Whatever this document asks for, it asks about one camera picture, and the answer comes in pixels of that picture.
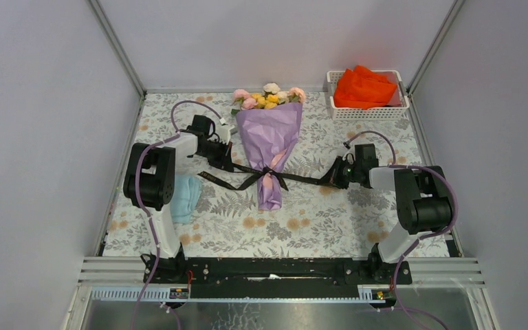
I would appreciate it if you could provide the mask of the black printed ribbon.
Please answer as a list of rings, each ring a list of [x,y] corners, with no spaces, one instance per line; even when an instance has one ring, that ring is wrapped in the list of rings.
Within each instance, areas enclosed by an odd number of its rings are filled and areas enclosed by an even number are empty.
[[[233,164],[232,168],[240,170],[241,173],[249,173],[250,176],[240,186],[237,187],[205,171],[200,172],[198,176],[216,184],[217,186],[234,191],[243,191],[249,188],[252,184],[255,184],[259,181],[261,181],[262,187],[267,187],[268,189],[272,189],[274,187],[274,182],[277,181],[282,189],[288,191],[289,189],[285,182],[286,180],[312,184],[315,186],[339,188],[338,185],[335,185],[335,182],[332,180],[332,178],[330,178],[329,173],[320,179],[316,179],[313,177],[303,177],[291,173],[280,173],[268,167],[265,167],[263,170],[256,170],[239,164]]]

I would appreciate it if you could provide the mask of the pink purple wrapping paper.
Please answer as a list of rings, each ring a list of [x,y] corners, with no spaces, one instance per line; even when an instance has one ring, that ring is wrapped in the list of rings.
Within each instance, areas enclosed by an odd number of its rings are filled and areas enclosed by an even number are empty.
[[[300,134],[303,105],[290,102],[272,109],[250,109],[236,115],[241,144],[250,167],[265,167],[282,172]],[[282,188],[277,181],[274,187],[257,183],[258,208],[278,210],[282,207]]]

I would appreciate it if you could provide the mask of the pink fake flower stem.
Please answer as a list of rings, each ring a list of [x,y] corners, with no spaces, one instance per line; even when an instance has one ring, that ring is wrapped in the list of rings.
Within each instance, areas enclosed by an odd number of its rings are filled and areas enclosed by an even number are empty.
[[[287,98],[289,102],[304,104],[306,101],[306,94],[301,88],[292,87],[287,93]]]
[[[240,111],[255,108],[258,105],[258,102],[248,91],[244,89],[236,89],[233,92],[232,105],[234,108],[231,110],[231,114],[235,116]]]

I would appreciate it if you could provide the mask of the yellow fake flower stem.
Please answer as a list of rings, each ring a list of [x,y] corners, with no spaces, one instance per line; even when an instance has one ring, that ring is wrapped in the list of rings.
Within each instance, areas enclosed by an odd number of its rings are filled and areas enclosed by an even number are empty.
[[[260,93],[253,93],[251,97],[255,101],[255,109],[272,109],[280,104],[278,96],[272,93],[267,93],[265,95]]]

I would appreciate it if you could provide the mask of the white fake flower stem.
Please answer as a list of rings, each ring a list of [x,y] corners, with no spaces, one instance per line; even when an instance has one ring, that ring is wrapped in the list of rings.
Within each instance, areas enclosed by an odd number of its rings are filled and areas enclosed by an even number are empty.
[[[269,82],[266,85],[263,86],[263,91],[266,95],[273,94],[276,95],[281,88],[274,82]]]

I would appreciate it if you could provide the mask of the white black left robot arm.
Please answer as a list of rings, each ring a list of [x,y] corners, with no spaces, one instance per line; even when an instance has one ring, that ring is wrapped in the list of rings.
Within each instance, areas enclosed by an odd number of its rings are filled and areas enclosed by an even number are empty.
[[[151,217],[147,228],[165,258],[159,273],[171,283],[180,281],[186,273],[185,263],[176,258],[180,241],[176,235],[170,211],[175,192],[176,165],[198,155],[213,167],[232,169],[231,137],[237,132],[233,125],[221,119],[216,125],[203,115],[195,115],[187,129],[154,144],[135,143],[124,176],[123,193],[131,203]]]

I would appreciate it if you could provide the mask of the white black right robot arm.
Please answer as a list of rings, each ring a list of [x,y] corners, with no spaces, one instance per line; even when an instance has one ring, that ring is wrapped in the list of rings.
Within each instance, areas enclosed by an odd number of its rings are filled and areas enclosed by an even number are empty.
[[[440,166],[381,166],[374,144],[358,144],[352,154],[336,157],[319,181],[339,189],[351,183],[395,193],[398,223],[372,252],[379,257],[366,266],[373,282],[386,282],[394,274],[393,263],[420,240],[445,234],[456,222],[457,199]]]

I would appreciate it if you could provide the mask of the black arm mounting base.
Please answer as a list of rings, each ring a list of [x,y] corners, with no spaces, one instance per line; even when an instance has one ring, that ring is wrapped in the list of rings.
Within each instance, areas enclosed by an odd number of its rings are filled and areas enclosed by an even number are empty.
[[[357,298],[359,285],[410,285],[407,262],[362,258],[157,258],[141,255],[144,279],[181,284],[200,298]]]

